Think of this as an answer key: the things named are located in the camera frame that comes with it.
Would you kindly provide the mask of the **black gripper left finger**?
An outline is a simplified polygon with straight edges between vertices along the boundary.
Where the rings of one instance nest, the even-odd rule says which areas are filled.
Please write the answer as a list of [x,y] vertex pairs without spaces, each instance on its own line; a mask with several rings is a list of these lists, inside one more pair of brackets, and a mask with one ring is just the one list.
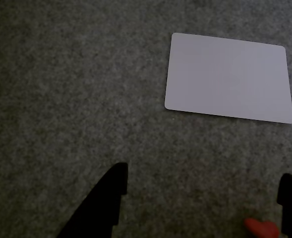
[[127,194],[128,164],[116,163],[98,181],[58,234],[59,238],[110,238]]

